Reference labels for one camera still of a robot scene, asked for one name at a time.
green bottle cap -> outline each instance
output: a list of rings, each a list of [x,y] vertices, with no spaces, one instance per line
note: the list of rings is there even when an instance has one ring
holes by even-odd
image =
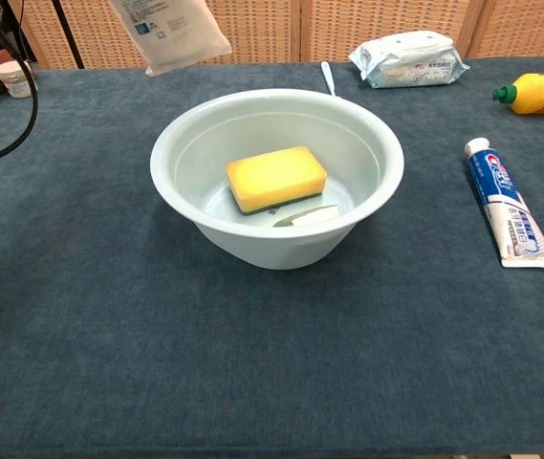
[[[516,100],[517,95],[518,90],[513,84],[510,84],[492,91],[492,100],[499,100],[501,103],[512,103]]]

white jar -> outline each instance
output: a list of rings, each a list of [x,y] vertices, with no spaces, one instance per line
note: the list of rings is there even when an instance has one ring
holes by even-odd
[[[26,62],[25,65],[31,72],[32,66],[29,62]],[[16,60],[0,64],[0,79],[6,85],[8,93],[14,98],[28,98],[32,94],[25,74]],[[35,82],[33,84],[37,91],[37,84]]]

white plastic package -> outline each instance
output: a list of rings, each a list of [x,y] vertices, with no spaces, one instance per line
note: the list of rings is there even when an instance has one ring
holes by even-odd
[[[231,53],[205,0],[110,0],[149,76]]]
[[[469,69],[440,33],[396,33],[367,41],[350,55],[372,88],[449,84]]]

toothpaste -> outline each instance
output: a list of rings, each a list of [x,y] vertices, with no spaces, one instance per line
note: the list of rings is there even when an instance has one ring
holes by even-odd
[[[508,170],[487,139],[465,145],[471,176],[480,194],[505,268],[544,268],[544,236]]]

woven panel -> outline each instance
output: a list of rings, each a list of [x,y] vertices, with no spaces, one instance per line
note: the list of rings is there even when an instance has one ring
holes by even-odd
[[[10,0],[16,17],[21,1]],[[36,58],[49,69],[75,69],[76,62],[65,38],[51,0],[28,0],[23,13],[23,29]]]
[[[469,56],[544,55],[544,1],[497,0]]]
[[[469,0],[306,0],[303,60],[346,61],[362,42],[430,30],[457,40]]]
[[[61,6],[85,68],[146,67],[107,0],[61,0]]]
[[[298,60],[299,37],[294,33],[298,34],[299,0],[207,0],[207,5],[233,49],[210,62]]]
[[[294,2],[299,0],[207,0],[233,53],[207,63],[286,62],[291,47]],[[61,0],[86,68],[145,67],[138,49],[107,0]]]

